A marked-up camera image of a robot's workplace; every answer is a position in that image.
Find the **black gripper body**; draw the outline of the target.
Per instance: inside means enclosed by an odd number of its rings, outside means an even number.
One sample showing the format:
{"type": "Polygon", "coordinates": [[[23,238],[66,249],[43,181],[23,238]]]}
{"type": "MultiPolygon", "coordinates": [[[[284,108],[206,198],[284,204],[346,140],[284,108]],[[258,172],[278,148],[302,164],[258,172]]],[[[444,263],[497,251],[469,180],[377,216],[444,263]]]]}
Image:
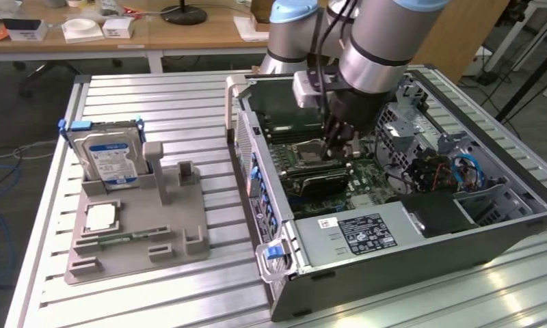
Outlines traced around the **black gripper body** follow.
{"type": "Polygon", "coordinates": [[[337,90],[329,95],[330,125],[342,123],[360,133],[368,133],[388,101],[388,92],[365,94],[354,89],[337,90]]]}

